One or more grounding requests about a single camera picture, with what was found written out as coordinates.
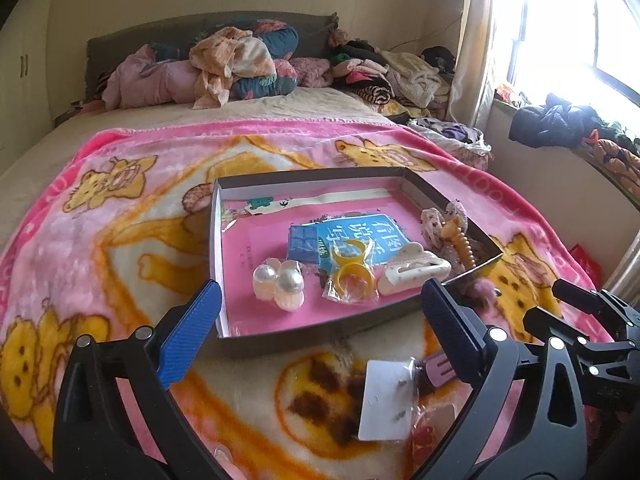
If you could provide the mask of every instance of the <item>blue gripper pad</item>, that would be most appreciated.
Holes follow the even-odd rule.
[[[160,347],[158,378],[165,390],[184,379],[221,308],[220,286],[209,280]]]
[[[434,278],[424,282],[422,312],[458,378],[476,387],[482,382],[484,341],[447,290]]]

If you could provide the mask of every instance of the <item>white card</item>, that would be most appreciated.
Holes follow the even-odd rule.
[[[411,433],[414,381],[410,362],[369,361],[358,439],[405,440]]]

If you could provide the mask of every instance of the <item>headboard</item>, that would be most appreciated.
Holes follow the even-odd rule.
[[[114,70],[129,54],[133,54],[145,43],[157,41],[188,50],[194,38],[212,34],[224,23],[265,18],[281,20],[298,31],[300,42],[294,57],[331,55],[327,39],[329,33],[338,27],[338,15],[335,13],[331,16],[312,16],[295,12],[235,10],[169,18],[90,39],[86,44],[85,98],[90,100],[94,95],[101,73]]]

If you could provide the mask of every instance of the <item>cartoon bear print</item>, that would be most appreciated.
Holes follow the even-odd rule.
[[[533,342],[533,337],[524,329],[522,319],[530,308],[541,306],[554,316],[562,317],[558,300],[551,286],[558,275],[530,246],[523,234],[516,234],[506,245],[494,238],[502,249],[502,258],[485,274],[493,287],[484,286],[481,278],[472,284],[466,294],[482,299],[492,309],[497,309],[509,323],[511,335],[517,340]]]
[[[103,316],[79,314],[60,323],[49,298],[42,307],[37,327],[17,316],[7,330],[0,354],[0,399],[12,419],[33,425],[40,443],[38,455],[51,459],[56,380],[76,338],[89,333],[98,342],[106,341],[110,324]]]
[[[79,186],[71,192],[62,206],[69,213],[86,204],[87,209],[96,209],[108,198],[138,198],[145,189],[145,172],[150,170],[158,159],[157,155],[136,160],[112,157],[109,171],[87,171]]]
[[[401,166],[418,172],[436,170],[431,163],[413,156],[406,148],[395,144],[378,146],[369,139],[363,139],[362,146],[359,146],[336,140],[335,149],[356,166]]]

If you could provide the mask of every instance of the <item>curtain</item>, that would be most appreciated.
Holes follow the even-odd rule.
[[[449,118],[480,130],[486,126],[494,98],[494,30],[494,0],[465,0]]]
[[[631,306],[640,306],[640,232],[605,283],[605,288]]]
[[[505,78],[524,0],[465,0],[449,119],[484,131],[497,79]]]

